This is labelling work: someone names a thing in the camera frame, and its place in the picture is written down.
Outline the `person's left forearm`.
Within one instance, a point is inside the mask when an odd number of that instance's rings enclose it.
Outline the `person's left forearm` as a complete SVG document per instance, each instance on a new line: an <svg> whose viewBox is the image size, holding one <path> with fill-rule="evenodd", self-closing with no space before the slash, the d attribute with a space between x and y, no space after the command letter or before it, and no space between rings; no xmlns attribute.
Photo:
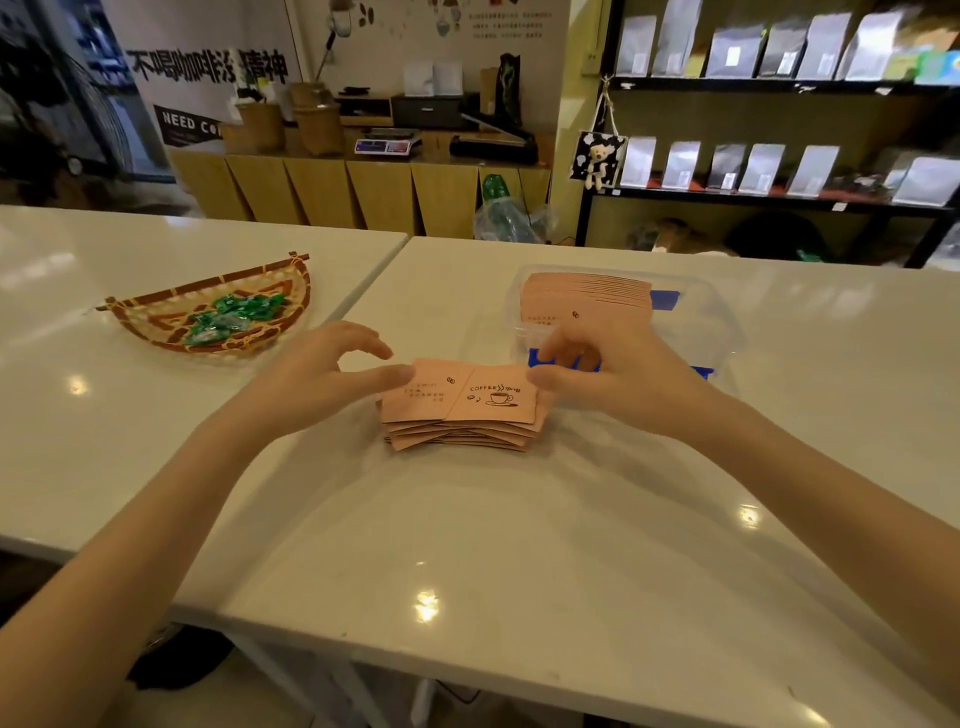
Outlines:
<svg viewBox="0 0 960 728"><path fill-rule="evenodd" d="M283 432L281 417L223 407L0 628L0 728L96 727L237 481Z"/></svg>

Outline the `person's right hand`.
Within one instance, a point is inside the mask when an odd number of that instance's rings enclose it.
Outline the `person's right hand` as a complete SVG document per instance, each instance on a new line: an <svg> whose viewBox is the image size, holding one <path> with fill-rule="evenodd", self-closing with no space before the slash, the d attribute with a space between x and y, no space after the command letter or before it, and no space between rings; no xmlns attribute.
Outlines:
<svg viewBox="0 0 960 728"><path fill-rule="evenodd" d="M600 377L599 401L570 403L687 444L724 403L725 394L647 323L567 321L553 329L538 357Z"/></svg>

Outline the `black metal shelf unit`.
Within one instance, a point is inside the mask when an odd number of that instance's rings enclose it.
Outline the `black metal shelf unit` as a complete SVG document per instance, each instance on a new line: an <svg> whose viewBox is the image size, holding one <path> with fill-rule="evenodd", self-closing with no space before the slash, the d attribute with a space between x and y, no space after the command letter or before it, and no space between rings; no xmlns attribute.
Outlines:
<svg viewBox="0 0 960 728"><path fill-rule="evenodd" d="M960 234L960 0L601 0L578 247L920 269Z"/></svg>

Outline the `white digital scale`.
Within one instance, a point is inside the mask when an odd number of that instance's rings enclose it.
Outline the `white digital scale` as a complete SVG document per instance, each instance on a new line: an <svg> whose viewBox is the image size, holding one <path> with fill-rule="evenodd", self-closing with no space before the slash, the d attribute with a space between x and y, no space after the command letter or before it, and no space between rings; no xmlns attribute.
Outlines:
<svg viewBox="0 0 960 728"><path fill-rule="evenodd" d="M370 127L355 140L353 153L357 157L408 162L422 148L422 135L417 129Z"/></svg>

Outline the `black drawer box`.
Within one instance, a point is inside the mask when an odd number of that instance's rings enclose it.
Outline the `black drawer box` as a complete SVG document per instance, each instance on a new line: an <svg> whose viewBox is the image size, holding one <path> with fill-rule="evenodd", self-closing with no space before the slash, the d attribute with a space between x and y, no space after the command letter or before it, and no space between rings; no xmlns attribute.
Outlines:
<svg viewBox="0 0 960 728"><path fill-rule="evenodd" d="M421 131L476 131L478 123L462 116L480 112L478 92L460 96L407 96L390 98L393 126Z"/></svg>

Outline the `stack of pink paper sleeves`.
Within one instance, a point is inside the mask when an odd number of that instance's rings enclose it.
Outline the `stack of pink paper sleeves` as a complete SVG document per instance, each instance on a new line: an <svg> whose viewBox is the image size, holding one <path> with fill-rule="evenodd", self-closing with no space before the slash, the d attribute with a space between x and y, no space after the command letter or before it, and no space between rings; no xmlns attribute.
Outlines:
<svg viewBox="0 0 960 728"><path fill-rule="evenodd" d="M570 271L531 273L519 288L523 325L552 327L568 321L653 320L652 284L635 277Z"/></svg>
<svg viewBox="0 0 960 728"><path fill-rule="evenodd" d="M542 433L549 410L538 408L532 423L495 420L418 420L381 424L396 452L420 445L464 445L525 453Z"/></svg>

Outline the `white poster with black lettering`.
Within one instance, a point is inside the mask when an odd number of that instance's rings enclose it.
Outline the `white poster with black lettering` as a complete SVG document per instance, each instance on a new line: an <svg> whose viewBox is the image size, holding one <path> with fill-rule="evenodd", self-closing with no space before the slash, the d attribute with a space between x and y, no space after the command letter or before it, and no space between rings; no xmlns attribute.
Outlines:
<svg viewBox="0 0 960 728"><path fill-rule="evenodd" d="M303 79L284 0L101 0L167 148L222 141L246 89L292 118Z"/></svg>

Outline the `clear plastic container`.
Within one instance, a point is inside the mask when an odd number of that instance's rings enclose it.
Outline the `clear plastic container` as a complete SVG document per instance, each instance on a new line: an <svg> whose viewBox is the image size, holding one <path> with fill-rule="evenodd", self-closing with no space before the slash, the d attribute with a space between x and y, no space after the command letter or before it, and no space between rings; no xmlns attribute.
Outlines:
<svg viewBox="0 0 960 728"><path fill-rule="evenodd" d="M714 285L702 278L681 274L655 273L650 271L616 271L577 266L529 264L519 268L506 294L503 316L506 326L511 330L513 355L517 362L526 366L520 358L518 333L520 320L520 288L524 281L535 272L570 271L577 273L605 274L624 278L636 278L652 285L652 289L674 290L680 293L679 303L670 312L681 324L693 325L698 334L712 334L713 344L705 351L707 355L718 358L717 370L707 382L720 385L729 374L731 358L740 353L745 346L745 338L739 321L726 300L721 297ZM664 326L661 318L668 314L657 311L652 329L659 335Z"/></svg>

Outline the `pile of green wrapped candies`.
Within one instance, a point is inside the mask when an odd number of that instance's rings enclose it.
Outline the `pile of green wrapped candies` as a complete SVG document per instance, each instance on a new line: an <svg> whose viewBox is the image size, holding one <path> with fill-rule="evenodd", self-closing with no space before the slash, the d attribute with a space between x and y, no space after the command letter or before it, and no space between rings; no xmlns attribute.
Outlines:
<svg viewBox="0 0 960 728"><path fill-rule="evenodd" d="M184 344L211 346L234 334L245 334L255 325L279 318L287 303L283 294L227 294L214 300L210 310L191 317Z"/></svg>

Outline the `small wooden drawer box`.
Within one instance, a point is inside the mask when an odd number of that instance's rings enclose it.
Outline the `small wooden drawer box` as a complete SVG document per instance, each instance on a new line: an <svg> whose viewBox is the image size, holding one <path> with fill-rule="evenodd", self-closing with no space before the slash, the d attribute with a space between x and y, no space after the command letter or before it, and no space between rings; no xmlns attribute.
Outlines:
<svg viewBox="0 0 960 728"><path fill-rule="evenodd" d="M395 126L392 97L389 95L340 95L335 100L340 107L343 127L391 128Z"/></svg>

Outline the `person's right forearm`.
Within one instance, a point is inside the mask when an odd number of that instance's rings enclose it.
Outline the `person's right forearm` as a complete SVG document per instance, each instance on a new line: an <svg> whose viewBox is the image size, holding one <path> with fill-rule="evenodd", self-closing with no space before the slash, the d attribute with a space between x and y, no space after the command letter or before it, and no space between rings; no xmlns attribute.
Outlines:
<svg viewBox="0 0 960 728"><path fill-rule="evenodd" d="M960 692L960 530L723 393L681 440L744 486Z"/></svg>

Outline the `black heat sealer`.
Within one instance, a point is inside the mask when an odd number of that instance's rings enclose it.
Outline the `black heat sealer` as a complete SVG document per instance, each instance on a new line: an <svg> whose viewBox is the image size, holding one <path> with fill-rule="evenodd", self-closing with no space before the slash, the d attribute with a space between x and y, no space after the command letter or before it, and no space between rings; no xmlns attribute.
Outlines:
<svg viewBox="0 0 960 728"><path fill-rule="evenodd" d="M539 145L533 133L496 116L465 107L460 109L460 116L463 120L490 127L500 136L481 138L455 134L448 147L451 157L526 166L541 162Z"/></svg>

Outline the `person's left hand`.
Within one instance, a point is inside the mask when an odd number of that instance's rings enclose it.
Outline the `person's left hand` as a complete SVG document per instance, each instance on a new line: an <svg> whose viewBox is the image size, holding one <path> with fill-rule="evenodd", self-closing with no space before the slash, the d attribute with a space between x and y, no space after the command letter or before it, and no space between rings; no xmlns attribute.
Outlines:
<svg viewBox="0 0 960 728"><path fill-rule="evenodd" d="M268 441L304 431L362 401L346 399L340 389L339 379L346 371L341 370L339 362L351 353L381 361L391 360L394 355L379 333L365 325L327 323L296 335L234 396L231 405Z"/></svg>

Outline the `green boxes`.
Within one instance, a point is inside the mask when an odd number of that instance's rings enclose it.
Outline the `green boxes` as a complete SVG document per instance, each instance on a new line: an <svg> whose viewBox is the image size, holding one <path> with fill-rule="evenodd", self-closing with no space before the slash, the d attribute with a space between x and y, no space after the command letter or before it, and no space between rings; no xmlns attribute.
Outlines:
<svg viewBox="0 0 960 728"><path fill-rule="evenodd" d="M922 47L896 51L881 79L890 83L960 88L960 48L937 51Z"/></svg>

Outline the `row of silver pouches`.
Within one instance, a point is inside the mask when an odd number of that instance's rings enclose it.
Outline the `row of silver pouches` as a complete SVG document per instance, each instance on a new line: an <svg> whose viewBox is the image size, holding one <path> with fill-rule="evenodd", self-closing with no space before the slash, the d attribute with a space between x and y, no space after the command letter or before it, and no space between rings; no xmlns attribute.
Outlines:
<svg viewBox="0 0 960 728"><path fill-rule="evenodd" d="M725 204L735 198L799 201L835 211L947 211L960 205L960 159L949 156L905 151L889 169L839 175L841 150L831 145L808 145L789 165L784 144L728 143L709 149L699 141L674 141L659 170L655 151L654 137L630 138L617 185L608 193Z"/></svg>
<svg viewBox="0 0 960 728"><path fill-rule="evenodd" d="M908 0L616 0L618 77L886 80L921 8Z"/></svg>

